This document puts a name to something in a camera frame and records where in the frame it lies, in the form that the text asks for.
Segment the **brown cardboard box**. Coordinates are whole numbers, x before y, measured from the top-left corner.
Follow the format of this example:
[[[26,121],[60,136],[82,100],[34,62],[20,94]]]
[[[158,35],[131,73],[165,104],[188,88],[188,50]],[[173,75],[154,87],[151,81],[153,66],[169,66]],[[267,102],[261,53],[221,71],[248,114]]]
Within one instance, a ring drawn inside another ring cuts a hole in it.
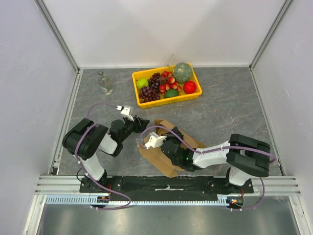
[[[179,131],[183,134],[183,140],[192,148],[205,148],[206,145],[198,140],[193,139],[191,136],[189,136],[187,133],[182,131],[179,128]],[[152,132],[155,132],[156,134],[166,134],[168,131],[157,128],[157,127],[152,127],[147,130],[144,134],[142,133],[139,137],[138,142],[141,143],[142,145],[146,144],[149,141],[150,134]],[[179,173],[188,173],[187,170],[175,166],[172,164],[171,160],[162,153],[161,148],[152,148],[150,147],[149,149],[143,149],[140,146],[138,147],[138,150],[141,154],[142,157],[147,159],[154,167],[156,167],[163,175],[173,178],[179,175]]]

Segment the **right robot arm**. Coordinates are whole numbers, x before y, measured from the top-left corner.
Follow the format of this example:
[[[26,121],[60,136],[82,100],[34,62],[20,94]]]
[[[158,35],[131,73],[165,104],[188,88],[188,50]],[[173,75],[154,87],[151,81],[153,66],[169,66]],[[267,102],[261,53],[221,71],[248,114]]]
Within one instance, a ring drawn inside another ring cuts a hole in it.
[[[230,139],[208,148],[192,148],[183,140],[182,133],[175,128],[165,135],[161,151],[171,163],[186,171],[194,172],[212,165],[231,165],[224,187],[234,193],[252,176],[269,176],[269,167],[276,157],[270,145],[247,136],[232,134]]]

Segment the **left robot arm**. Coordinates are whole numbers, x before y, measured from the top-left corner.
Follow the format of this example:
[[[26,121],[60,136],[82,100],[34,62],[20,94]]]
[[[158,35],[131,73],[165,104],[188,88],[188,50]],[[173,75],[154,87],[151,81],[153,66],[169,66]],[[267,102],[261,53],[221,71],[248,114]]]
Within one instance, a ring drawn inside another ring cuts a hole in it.
[[[96,152],[100,150],[117,157],[123,149],[123,141],[132,133],[141,134],[149,123],[149,120],[138,116],[132,120],[124,117],[114,120],[108,128],[84,118],[69,130],[63,137],[62,146],[83,166],[85,178],[81,184],[90,184],[96,192],[105,191],[109,187],[107,172],[101,166]]]

